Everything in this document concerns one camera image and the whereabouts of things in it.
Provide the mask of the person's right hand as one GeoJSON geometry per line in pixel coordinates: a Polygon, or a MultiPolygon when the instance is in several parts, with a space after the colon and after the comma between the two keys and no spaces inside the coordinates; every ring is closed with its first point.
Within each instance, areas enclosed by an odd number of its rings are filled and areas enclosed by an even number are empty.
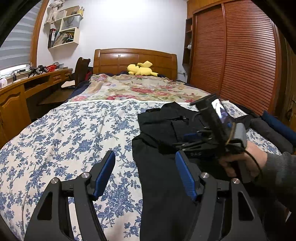
{"type": "Polygon", "coordinates": [[[230,165],[230,163],[235,161],[242,161],[250,175],[256,177],[260,174],[260,171],[267,162],[267,153],[253,142],[248,141],[243,153],[221,157],[219,164],[223,166],[229,177],[236,177],[236,171],[230,165]]]}

